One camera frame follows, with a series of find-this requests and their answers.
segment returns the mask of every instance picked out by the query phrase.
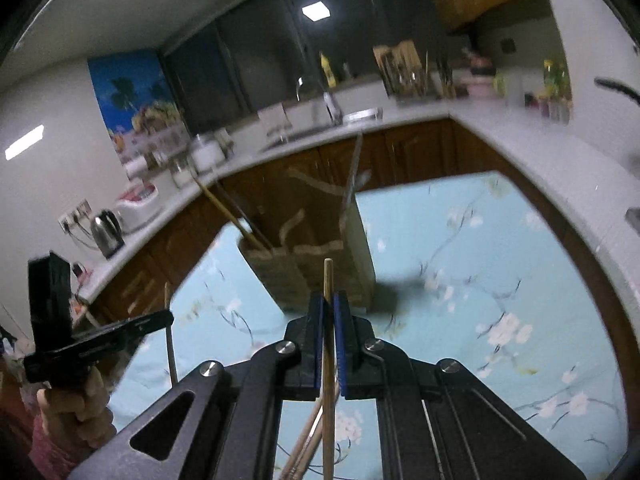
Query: silver screw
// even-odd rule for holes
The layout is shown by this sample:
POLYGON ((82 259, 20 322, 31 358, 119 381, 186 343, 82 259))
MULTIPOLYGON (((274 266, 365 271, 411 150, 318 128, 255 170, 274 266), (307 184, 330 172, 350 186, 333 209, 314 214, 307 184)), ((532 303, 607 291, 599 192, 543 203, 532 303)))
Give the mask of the silver screw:
POLYGON ((205 361, 200 365, 200 375, 203 377, 211 377, 220 371, 220 364, 215 361, 205 361))
POLYGON ((369 352, 377 352, 378 350, 382 350, 382 347, 385 345, 385 342, 382 339, 378 339, 377 337, 373 339, 367 339, 364 342, 364 348, 369 350, 369 352))
POLYGON ((443 359, 440 361, 440 370, 446 374, 454 374, 460 370, 460 363, 455 359, 443 359))
POLYGON ((276 345, 276 352, 278 354, 291 354, 292 352, 296 351, 296 344, 293 341, 280 341, 279 343, 277 343, 276 345))

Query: kettle handle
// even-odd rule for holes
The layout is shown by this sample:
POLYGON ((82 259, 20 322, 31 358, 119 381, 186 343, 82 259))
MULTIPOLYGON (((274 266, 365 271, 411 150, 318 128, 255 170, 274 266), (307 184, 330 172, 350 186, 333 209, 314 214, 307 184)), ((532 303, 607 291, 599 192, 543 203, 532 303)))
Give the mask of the kettle handle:
POLYGON ((107 215, 107 218, 111 221, 113 227, 116 229, 118 236, 122 238, 122 229, 120 227, 120 222, 118 222, 118 219, 116 218, 116 215, 114 215, 113 211, 105 209, 101 214, 107 215))

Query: stainless steel kettle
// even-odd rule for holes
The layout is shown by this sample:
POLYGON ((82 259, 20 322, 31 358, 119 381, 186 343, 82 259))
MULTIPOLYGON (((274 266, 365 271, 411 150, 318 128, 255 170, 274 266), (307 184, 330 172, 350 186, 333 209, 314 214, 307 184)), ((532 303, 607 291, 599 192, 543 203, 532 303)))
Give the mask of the stainless steel kettle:
POLYGON ((124 245, 122 229, 113 211, 103 209, 91 220, 91 234, 105 258, 111 258, 124 245))

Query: table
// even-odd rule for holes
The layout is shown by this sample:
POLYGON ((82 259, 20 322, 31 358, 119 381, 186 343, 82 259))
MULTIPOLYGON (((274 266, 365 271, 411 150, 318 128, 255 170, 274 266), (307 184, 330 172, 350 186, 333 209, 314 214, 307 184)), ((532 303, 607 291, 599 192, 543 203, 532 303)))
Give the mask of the table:
MULTIPOLYGON (((575 462, 603 478, 626 451, 620 374, 596 307, 538 213, 497 173, 356 196, 376 269, 367 317, 411 358, 451 357, 575 462)), ((178 376, 278 341, 288 320, 226 226, 174 295, 178 376)), ((170 387, 163 333, 147 337, 113 393, 124 427, 170 387)), ((276 454, 286 461, 310 402, 285 402, 276 454)), ((340 400, 335 477, 382 478, 373 400, 340 400)), ((305 479, 319 478, 320 451, 305 479)))

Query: wall socket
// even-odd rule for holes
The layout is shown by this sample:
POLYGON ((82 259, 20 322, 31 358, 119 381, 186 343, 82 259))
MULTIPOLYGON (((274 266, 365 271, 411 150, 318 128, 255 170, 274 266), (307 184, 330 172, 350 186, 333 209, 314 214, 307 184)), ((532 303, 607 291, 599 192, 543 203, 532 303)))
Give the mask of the wall socket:
POLYGON ((89 218, 90 214, 91 206, 89 206, 89 202, 84 199, 75 208, 67 211, 60 218, 58 218, 58 223, 60 224, 60 227, 62 227, 62 230, 66 233, 74 225, 78 224, 78 222, 82 218, 89 218))

